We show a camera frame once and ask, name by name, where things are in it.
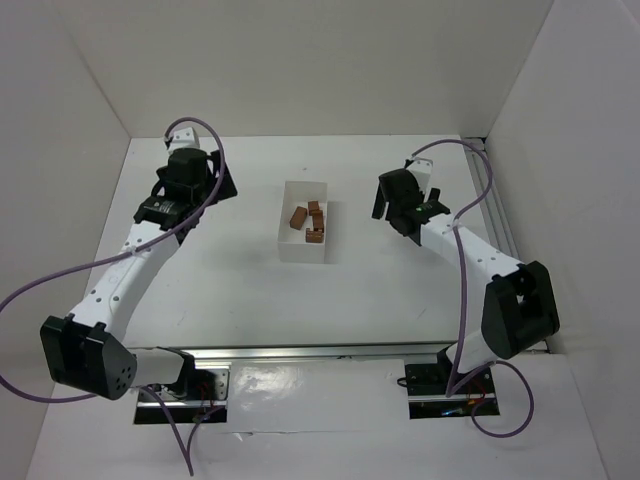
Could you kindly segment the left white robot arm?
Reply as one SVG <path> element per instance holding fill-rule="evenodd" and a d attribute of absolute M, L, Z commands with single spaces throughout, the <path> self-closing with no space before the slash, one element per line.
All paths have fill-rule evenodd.
<path fill-rule="evenodd" d="M 175 348 L 132 350 L 123 339 L 139 302 L 202 212 L 236 196 L 220 151 L 173 150 L 133 216 L 123 259 L 112 263 L 65 317 L 50 316 L 40 337 L 52 379 L 109 400 L 131 388 L 164 385 L 184 395 L 196 379 L 192 355 Z"/>

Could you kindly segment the brown wood block long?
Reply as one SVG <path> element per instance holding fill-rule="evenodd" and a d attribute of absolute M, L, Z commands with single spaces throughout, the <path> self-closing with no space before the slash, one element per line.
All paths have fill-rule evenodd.
<path fill-rule="evenodd" d="M 289 226 L 295 230 L 301 230 L 308 217 L 308 210 L 305 207 L 297 206 L 290 220 Z"/>

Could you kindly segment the brown wood block notched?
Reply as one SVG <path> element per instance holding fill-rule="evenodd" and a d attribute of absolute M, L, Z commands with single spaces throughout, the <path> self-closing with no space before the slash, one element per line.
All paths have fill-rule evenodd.
<path fill-rule="evenodd" d="M 323 228 L 312 229 L 307 228 L 305 232 L 305 241 L 312 244 L 321 244 L 324 242 L 325 232 Z"/>

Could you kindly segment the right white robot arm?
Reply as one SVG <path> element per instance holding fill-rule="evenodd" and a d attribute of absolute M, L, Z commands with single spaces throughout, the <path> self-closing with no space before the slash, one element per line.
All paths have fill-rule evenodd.
<path fill-rule="evenodd" d="M 464 338 L 440 351 L 437 371 L 445 394 L 465 374 L 496 360 L 509 360 L 559 330 L 548 269 L 500 252 L 462 226 L 427 191 L 431 165 L 416 162 L 379 176 L 372 217 L 460 269 Z"/>

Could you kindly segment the white cardboard box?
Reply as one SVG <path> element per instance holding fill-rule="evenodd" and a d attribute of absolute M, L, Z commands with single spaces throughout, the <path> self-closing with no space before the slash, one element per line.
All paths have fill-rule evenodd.
<path fill-rule="evenodd" d="M 286 181 L 277 236 L 279 259 L 323 264 L 327 240 L 328 185 Z"/>

